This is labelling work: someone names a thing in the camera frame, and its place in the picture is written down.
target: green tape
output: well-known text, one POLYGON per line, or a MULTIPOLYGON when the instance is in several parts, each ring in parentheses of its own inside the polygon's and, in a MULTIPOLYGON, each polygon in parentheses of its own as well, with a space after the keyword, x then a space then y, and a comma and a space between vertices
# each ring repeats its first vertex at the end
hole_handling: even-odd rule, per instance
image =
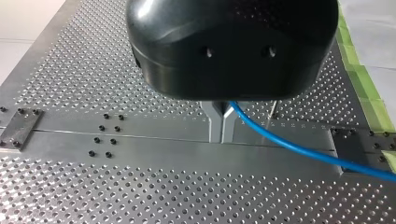
POLYGON ((361 102, 370 129, 374 132, 395 133, 388 111, 376 90, 374 82, 365 66, 359 62, 341 8, 339 12, 338 32, 336 34, 338 46, 344 67, 361 102))
POLYGON ((384 154, 385 158, 387 158, 388 164, 392 172, 396 174, 396 152, 382 151, 382 154, 384 154))

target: perforated metal table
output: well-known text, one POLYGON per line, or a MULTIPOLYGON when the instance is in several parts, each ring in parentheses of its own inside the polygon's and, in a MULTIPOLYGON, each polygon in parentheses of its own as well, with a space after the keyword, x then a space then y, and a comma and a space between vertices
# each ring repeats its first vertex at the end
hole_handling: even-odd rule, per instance
MULTIPOLYGON (((17 108, 44 111, 21 152, 0 152, 1 223, 396 223, 395 184, 293 154, 239 119, 230 143, 208 143, 199 102, 142 79, 125 2, 67 0, 0 87, 0 133, 17 108)), ((368 136, 336 43, 311 89, 246 112, 334 156, 329 129, 353 128, 368 164, 389 168, 372 145, 393 135, 368 136)))

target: hole pattern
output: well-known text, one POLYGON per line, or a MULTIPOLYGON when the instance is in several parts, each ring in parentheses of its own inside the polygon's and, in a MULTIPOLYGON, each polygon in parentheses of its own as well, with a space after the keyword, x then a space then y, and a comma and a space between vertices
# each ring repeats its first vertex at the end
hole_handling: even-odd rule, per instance
POLYGON ((126 0, 85 0, 28 78, 17 104, 57 112, 204 118, 198 102, 156 93, 134 61, 126 0))
POLYGON ((1 223, 396 223, 376 184, 0 162, 1 223))
MULTIPOLYGON (((352 103, 354 99, 349 95, 355 93, 347 89, 348 77, 340 74, 337 64, 339 63, 330 52, 318 80, 311 88, 294 98, 277 102, 276 118, 286 121, 307 121, 325 126, 361 126, 363 118, 354 108, 352 103)), ((265 124, 273 104, 273 102, 250 103, 246 112, 251 118, 265 124)))

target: blue hose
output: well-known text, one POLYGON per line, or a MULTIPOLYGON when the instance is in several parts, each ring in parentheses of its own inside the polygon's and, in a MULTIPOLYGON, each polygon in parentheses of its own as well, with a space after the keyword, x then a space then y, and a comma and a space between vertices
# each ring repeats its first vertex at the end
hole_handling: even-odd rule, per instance
POLYGON ((310 157, 312 159, 318 160, 318 161, 324 161, 329 164, 334 164, 334 165, 339 165, 341 167, 366 174, 366 175, 371 175, 375 176, 378 178, 390 180, 396 182, 396 175, 391 173, 391 172, 386 172, 386 171, 381 171, 377 170, 368 166, 360 165, 357 164, 353 161, 345 161, 339 158, 335 158, 333 156, 328 156, 320 152, 316 152, 312 149, 306 148, 306 147, 300 147, 292 142, 289 142, 286 139, 283 139, 273 133, 268 132, 265 130, 262 126, 254 122, 252 119, 250 119, 239 107, 238 103, 235 101, 230 102, 231 106, 235 110, 235 112, 239 115, 239 117, 254 131, 257 133, 261 134, 262 136, 268 138, 272 142, 285 147, 287 149, 290 149, 291 151, 297 152, 299 154, 302 154, 306 157, 310 157))

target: metal clamp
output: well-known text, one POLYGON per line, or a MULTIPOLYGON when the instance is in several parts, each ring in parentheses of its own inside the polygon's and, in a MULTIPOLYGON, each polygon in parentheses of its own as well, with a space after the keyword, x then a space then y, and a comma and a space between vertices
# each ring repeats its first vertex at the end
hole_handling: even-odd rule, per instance
POLYGON ((0 135, 0 148, 6 151, 21 151, 42 114, 43 111, 39 109, 18 108, 0 135))

